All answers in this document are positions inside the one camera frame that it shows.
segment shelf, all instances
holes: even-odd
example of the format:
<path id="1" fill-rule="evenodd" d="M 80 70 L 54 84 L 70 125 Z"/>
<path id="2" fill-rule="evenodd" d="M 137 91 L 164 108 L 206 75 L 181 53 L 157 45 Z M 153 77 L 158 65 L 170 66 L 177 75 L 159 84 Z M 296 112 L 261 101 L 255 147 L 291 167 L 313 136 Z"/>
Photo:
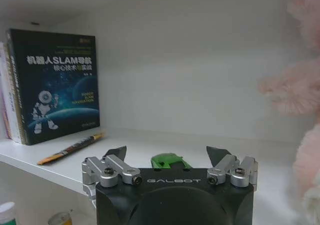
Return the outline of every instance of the shelf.
<path id="1" fill-rule="evenodd" d="M 292 163 L 298 146 L 294 143 L 110 129 L 109 137 L 69 157 L 54 164 L 37 165 L 42 158 L 97 131 L 97 129 L 91 129 L 33 146 L 2 140 L 0 142 L 0 161 L 78 193 L 83 193 L 81 162 L 86 157 L 100 158 L 108 149 L 127 146 L 125 161 L 133 167 L 149 168 L 152 156 L 173 152 L 183 156 L 193 167 L 208 168 L 211 164 L 206 154 L 206 146 L 225 148 L 240 159 L 243 159 L 244 156 L 252 156 L 259 162 L 258 191 L 255 193 L 255 221 L 253 224 L 289 225 L 299 219 L 297 215 L 299 204 L 292 172 Z"/>

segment book cover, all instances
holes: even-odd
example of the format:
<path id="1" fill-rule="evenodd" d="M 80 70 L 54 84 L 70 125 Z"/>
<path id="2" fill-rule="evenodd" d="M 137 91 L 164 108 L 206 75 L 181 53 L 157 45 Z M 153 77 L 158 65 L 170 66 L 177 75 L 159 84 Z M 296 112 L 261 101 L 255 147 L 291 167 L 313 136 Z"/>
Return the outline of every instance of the book cover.
<path id="1" fill-rule="evenodd" d="M 7 33 L 25 143 L 100 126 L 94 36 Z"/>

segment white robot cartoon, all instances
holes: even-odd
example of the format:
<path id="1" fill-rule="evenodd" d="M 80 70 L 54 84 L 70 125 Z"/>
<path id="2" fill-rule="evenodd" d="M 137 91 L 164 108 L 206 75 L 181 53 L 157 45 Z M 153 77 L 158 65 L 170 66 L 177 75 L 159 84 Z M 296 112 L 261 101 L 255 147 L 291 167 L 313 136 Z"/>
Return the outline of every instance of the white robot cartoon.
<path id="1" fill-rule="evenodd" d="M 37 102 L 33 107 L 33 120 L 35 120 L 34 133 L 40 134 L 42 132 L 42 122 L 47 120 L 49 129 L 56 130 L 58 125 L 56 125 L 48 116 L 48 112 L 52 108 L 56 108 L 59 101 L 59 96 L 57 94 L 53 95 L 49 91 L 41 91 L 39 93 L 39 102 Z"/>

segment pink fluffy fur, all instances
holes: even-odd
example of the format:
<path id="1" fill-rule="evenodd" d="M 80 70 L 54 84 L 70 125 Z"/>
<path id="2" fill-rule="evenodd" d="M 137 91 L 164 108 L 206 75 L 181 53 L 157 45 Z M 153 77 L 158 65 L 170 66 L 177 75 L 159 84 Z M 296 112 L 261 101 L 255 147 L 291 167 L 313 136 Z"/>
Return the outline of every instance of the pink fluffy fur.
<path id="1" fill-rule="evenodd" d="M 320 124 L 305 134 L 293 164 L 300 195 L 314 186 L 314 179 L 320 170 Z"/>
<path id="2" fill-rule="evenodd" d="M 308 46 L 320 51 L 320 0 L 291 0 L 288 11 L 299 20 L 301 35 Z M 307 217 L 313 225 L 320 225 L 320 57 L 263 79 L 258 89 L 272 96 L 280 112 L 317 112 L 316 125 L 305 134 L 293 169 Z"/>
<path id="3" fill-rule="evenodd" d="M 291 0 L 288 12 L 300 21 L 301 34 L 308 46 L 320 50 L 320 0 Z"/>
<path id="4" fill-rule="evenodd" d="M 320 107 L 320 57 L 288 67 L 279 76 L 261 80 L 261 93 L 271 96 L 276 108 L 286 114 L 312 113 Z"/>

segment book stack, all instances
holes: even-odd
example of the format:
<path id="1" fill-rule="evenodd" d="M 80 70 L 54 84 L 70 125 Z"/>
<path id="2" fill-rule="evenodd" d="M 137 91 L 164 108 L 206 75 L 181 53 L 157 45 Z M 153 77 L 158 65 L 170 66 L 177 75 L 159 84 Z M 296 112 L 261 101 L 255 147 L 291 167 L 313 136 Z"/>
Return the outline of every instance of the book stack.
<path id="1" fill-rule="evenodd" d="M 13 141 L 32 145 L 100 126 L 94 36 L 9 29 L 0 75 Z"/>

